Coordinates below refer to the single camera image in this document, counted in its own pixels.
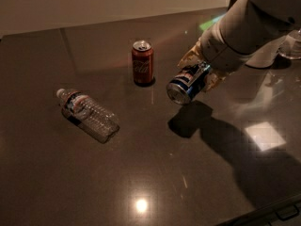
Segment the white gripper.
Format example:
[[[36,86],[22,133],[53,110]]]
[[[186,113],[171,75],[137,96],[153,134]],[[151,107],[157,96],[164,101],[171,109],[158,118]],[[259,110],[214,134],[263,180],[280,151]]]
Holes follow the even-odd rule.
[[[203,32],[199,41],[179,61],[178,68],[195,65],[204,59],[213,68],[204,79],[203,90],[208,92],[250,60],[251,54],[244,55],[227,45],[222,37],[220,23],[217,22]]]

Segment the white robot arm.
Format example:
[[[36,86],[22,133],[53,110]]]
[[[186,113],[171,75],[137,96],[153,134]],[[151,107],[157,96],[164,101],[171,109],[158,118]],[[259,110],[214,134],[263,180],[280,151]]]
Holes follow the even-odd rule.
[[[237,0],[218,22],[202,33],[178,67],[207,62],[214,71],[214,77],[206,82],[206,88],[211,89],[265,44],[300,25],[301,0]]]

